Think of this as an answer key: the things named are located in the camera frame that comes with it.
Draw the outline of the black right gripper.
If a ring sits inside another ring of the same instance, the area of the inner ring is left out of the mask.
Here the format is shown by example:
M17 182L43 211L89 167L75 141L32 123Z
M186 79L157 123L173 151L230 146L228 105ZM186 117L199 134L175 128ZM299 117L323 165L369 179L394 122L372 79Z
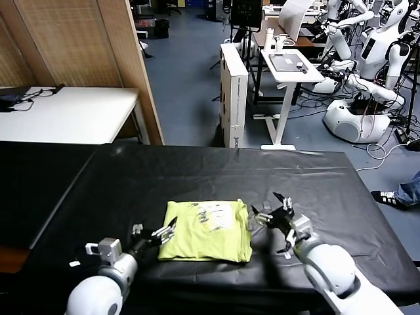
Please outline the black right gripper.
M290 230L291 221L295 215L291 197L283 196L281 193L273 192L273 195L281 202L282 207L269 213L261 213L255 206L251 206L256 222L260 225L267 225L268 228L277 228L279 230Z

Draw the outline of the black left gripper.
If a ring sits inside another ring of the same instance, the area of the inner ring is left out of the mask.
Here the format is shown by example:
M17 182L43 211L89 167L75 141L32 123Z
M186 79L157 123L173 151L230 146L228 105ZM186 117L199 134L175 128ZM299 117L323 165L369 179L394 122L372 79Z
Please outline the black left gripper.
M134 224L129 254L135 259L143 259L151 248L167 243L175 235L176 223L177 217L173 218L167 226L154 232L149 229L143 230L143 224Z

